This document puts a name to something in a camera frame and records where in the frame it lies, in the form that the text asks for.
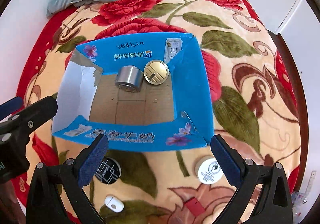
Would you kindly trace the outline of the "black round patterned tin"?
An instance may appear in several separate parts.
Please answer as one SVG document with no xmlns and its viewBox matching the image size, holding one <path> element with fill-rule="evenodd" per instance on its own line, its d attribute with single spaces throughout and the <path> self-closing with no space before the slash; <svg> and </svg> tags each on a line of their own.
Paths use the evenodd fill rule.
<svg viewBox="0 0 320 224">
<path fill-rule="evenodd" d="M 104 157 L 95 177 L 104 184 L 114 184 L 121 177 L 120 164 L 110 157 Z"/>
</svg>

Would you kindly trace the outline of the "white cream jar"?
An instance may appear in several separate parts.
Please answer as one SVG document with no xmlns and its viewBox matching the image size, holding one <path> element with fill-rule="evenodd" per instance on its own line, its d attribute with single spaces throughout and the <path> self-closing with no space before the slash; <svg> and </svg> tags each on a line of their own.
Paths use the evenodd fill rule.
<svg viewBox="0 0 320 224">
<path fill-rule="evenodd" d="M 201 158 L 195 165 L 195 174 L 202 184 L 215 184 L 224 175 L 219 163 L 213 156 Z"/>
</svg>

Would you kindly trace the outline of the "red small box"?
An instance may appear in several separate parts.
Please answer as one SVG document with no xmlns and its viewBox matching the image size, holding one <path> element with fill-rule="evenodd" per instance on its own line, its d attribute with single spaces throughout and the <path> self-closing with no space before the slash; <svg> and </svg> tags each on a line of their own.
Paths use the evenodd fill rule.
<svg viewBox="0 0 320 224">
<path fill-rule="evenodd" d="M 190 198 L 184 203 L 184 206 L 191 212 L 194 217 L 198 217 L 205 212 L 205 208 L 202 206 L 202 204 L 200 204 L 196 197 Z"/>
</svg>

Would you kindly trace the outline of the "clutter of plastic items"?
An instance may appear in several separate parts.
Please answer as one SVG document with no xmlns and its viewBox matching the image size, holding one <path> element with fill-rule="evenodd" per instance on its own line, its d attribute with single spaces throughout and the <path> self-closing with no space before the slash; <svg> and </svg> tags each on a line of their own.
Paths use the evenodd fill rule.
<svg viewBox="0 0 320 224">
<path fill-rule="evenodd" d="M 291 194 L 292 199 L 292 213 L 293 213 L 293 223 L 300 223 L 304 216 L 306 216 L 306 204 L 308 202 L 308 197 L 311 193 L 314 180 L 316 178 L 317 171 L 313 170 L 311 172 L 310 178 L 308 180 L 308 185 L 304 192 L 293 192 Z"/>
</svg>

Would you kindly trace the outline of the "small white oval object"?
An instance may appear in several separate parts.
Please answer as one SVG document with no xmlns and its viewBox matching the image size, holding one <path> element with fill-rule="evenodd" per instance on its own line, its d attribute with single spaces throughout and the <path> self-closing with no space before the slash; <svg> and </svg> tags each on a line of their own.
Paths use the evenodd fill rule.
<svg viewBox="0 0 320 224">
<path fill-rule="evenodd" d="M 119 213 L 124 209 L 123 202 L 113 195 L 107 195 L 105 198 L 105 206 L 115 213 Z"/>
</svg>

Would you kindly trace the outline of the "floral fleece blanket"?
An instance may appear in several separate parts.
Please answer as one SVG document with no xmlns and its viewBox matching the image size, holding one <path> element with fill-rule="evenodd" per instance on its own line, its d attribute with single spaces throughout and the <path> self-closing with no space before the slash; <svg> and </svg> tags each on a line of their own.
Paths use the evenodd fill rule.
<svg viewBox="0 0 320 224">
<path fill-rule="evenodd" d="M 279 50 L 247 0 L 116 0 L 67 8 L 42 30 L 17 95 L 26 105 L 56 96 L 77 44 L 143 32 L 196 36 L 215 133 L 257 164 L 282 163 L 293 189 L 300 160 L 297 103 Z M 120 164 L 121 178 L 111 185 L 94 179 L 84 188 L 107 223 L 212 223 L 234 194 L 225 178 L 212 185 L 197 179 L 195 165 L 209 148 L 107 154 Z M 120 199 L 123 211 L 108 209 L 107 195 Z M 192 197 L 205 208 L 198 217 L 184 206 Z"/>
</svg>

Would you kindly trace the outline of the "silver metal tin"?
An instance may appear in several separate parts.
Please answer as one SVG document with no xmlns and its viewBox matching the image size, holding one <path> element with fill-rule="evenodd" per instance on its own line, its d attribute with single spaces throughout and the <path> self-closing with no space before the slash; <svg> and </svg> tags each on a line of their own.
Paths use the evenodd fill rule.
<svg viewBox="0 0 320 224">
<path fill-rule="evenodd" d="M 143 72 L 139 68 L 128 65 L 119 69 L 115 85 L 123 91 L 140 92 L 143 78 Z"/>
</svg>

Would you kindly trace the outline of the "blue cardboard box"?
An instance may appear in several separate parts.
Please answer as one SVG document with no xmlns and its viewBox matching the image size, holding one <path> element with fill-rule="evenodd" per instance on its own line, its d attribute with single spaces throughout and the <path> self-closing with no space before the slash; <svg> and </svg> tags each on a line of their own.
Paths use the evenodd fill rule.
<svg viewBox="0 0 320 224">
<path fill-rule="evenodd" d="M 174 119 L 149 125 L 100 123 L 90 119 L 103 76 L 126 66 L 144 69 L 164 61 L 172 82 Z M 110 149 L 155 152 L 205 147 L 213 136 L 213 108 L 208 78 L 194 35 L 148 32 L 97 39 L 80 44 L 67 65 L 57 94 L 52 134 L 89 145 L 99 135 Z"/>
</svg>

